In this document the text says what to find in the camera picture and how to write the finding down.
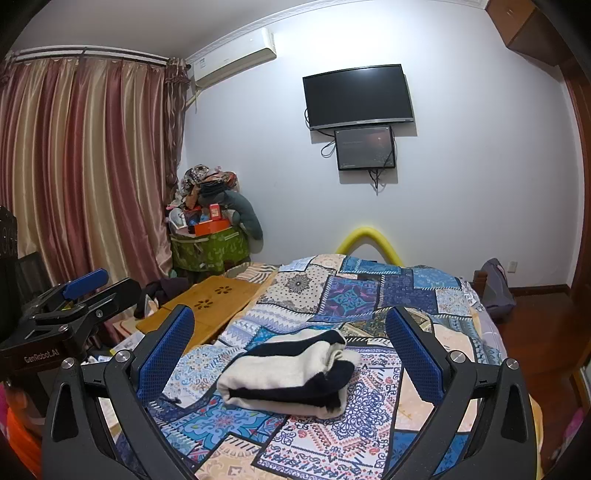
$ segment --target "curtain rod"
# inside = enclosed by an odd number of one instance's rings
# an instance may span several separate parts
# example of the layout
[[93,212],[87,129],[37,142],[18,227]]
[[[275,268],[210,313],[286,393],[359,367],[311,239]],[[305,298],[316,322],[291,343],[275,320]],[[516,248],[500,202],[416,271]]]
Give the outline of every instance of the curtain rod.
[[114,57],[127,60],[143,61],[154,65],[166,65],[168,58],[151,53],[144,53],[125,48],[100,47],[94,45],[54,45],[19,50],[14,53],[13,61],[27,61],[46,57],[77,57],[88,55],[95,57]]

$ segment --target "ceiling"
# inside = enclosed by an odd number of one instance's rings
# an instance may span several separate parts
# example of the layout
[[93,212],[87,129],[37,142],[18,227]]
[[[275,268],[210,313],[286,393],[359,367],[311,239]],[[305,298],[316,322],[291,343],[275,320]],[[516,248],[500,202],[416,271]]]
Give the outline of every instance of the ceiling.
[[255,20],[311,0],[51,0],[13,50],[101,45],[188,57]]

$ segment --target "air conditioner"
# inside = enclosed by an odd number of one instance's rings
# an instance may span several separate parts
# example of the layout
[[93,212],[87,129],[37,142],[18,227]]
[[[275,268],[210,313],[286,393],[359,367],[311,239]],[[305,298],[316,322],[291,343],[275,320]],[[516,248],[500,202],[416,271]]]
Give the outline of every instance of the air conditioner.
[[277,58],[273,36],[266,28],[216,48],[193,64],[195,84],[204,89],[231,75]]

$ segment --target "wooden floor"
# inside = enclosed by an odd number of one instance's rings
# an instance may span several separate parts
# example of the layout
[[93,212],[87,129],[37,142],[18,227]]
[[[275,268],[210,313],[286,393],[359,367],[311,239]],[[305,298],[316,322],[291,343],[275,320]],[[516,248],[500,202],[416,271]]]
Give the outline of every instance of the wooden floor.
[[564,293],[517,297],[511,320],[498,325],[510,357],[519,361],[530,395],[544,416],[542,466],[579,408],[570,374],[591,337],[591,316],[577,311]]

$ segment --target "black and white folded clothing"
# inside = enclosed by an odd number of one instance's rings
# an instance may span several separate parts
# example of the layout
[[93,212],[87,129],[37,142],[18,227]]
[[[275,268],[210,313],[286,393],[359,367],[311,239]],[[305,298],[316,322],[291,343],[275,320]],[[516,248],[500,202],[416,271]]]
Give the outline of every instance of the black and white folded clothing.
[[360,360],[346,344],[338,330],[274,336],[236,358],[217,379],[217,390],[225,403],[249,410],[338,417]]

